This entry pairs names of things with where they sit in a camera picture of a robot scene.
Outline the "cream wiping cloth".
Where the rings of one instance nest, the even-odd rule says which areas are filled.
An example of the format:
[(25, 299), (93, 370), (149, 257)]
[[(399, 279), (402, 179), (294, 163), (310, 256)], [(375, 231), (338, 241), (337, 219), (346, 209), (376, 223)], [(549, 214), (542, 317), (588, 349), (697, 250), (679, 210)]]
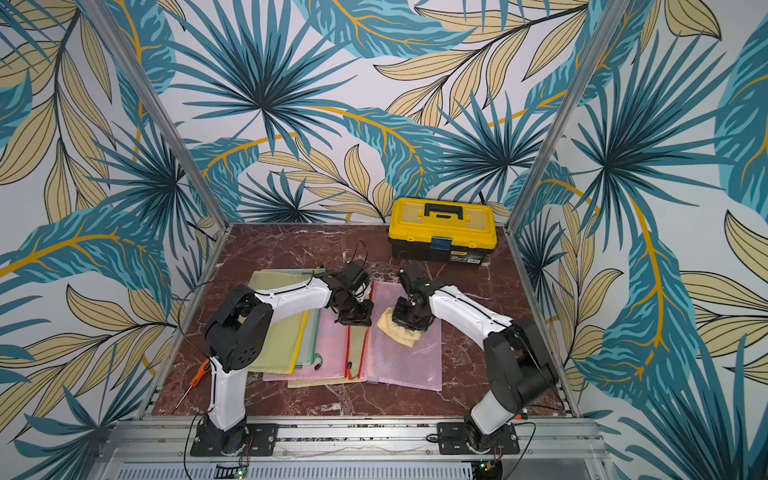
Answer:
[(422, 333), (397, 324), (394, 321), (393, 315), (394, 309), (387, 308), (379, 317), (377, 327), (395, 342), (408, 348), (413, 348), (415, 343), (421, 339)]

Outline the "yellow mesh document bag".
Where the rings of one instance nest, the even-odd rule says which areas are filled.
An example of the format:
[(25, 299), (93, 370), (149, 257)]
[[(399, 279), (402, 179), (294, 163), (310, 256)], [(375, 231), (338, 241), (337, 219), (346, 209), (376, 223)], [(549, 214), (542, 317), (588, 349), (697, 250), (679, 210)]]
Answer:
[(347, 343), (347, 365), (346, 375), (339, 380), (321, 380), (315, 382), (293, 382), (288, 381), (287, 385), (289, 389), (308, 388), (316, 386), (330, 386), (340, 385), (348, 383), (361, 382), (360, 371), (362, 366), (362, 360), (365, 353), (365, 342), (367, 339), (368, 328), (367, 327), (348, 327), (348, 343)]

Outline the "pink mesh document bag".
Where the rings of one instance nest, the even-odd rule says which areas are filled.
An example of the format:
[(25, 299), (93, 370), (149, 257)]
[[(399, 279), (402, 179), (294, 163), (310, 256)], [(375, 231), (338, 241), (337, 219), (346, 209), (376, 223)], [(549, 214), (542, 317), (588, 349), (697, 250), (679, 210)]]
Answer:
[(360, 377), (367, 382), (439, 392), (442, 389), (441, 323), (436, 320), (413, 347), (393, 340), (377, 322), (405, 292), (398, 283), (375, 282), (372, 325), (366, 336)]

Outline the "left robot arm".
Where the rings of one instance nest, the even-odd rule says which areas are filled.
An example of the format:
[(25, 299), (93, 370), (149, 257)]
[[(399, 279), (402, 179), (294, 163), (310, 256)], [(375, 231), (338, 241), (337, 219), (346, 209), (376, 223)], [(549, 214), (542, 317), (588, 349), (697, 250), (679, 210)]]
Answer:
[(269, 327), (287, 317), (329, 308), (342, 325), (369, 326), (373, 302), (363, 266), (349, 262), (337, 273), (313, 273), (278, 289), (237, 285), (209, 321), (204, 339), (212, 374), (210, 405), (201, 424), (218, 448), (231, 453), (245, 443), (245, 388), (250, 365), (260, 355)]

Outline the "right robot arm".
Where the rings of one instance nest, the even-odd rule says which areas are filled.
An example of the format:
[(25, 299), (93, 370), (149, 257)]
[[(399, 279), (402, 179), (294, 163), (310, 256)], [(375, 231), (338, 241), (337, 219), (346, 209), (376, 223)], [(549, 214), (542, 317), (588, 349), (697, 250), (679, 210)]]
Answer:
[(501, 446), (514, 435), (509, 422), (556, 389), (557, 368), (538, 326), (496, 313), (458, 287), (425, 277), (416, 265), (402, 268), (398, 279), (405, 295), (394, 308), (396, 325), (426, 331), (442, 320), (482, 348), (490, 390), (464, 420), (460, 436), (478, 453)]

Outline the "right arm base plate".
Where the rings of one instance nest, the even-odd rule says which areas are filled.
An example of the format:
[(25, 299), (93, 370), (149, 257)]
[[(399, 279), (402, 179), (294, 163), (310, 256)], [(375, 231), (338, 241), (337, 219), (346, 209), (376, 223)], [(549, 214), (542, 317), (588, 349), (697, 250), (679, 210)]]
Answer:
[(518, 437), (511, 424), (504, 424), (491, 434), (482, 433), (472, 422), (440, 422), (428, 438), (438, 445), (441, 455), (519, 454)]

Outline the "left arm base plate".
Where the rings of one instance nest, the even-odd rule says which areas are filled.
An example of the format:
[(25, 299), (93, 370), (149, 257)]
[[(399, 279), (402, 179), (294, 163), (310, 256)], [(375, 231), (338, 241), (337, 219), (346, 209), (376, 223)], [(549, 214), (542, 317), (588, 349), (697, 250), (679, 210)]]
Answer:
[(242, 423), (224, 431), (204, 420), (189, 450), (192, 457), (271, 457), (277, 440), (274, 423)]

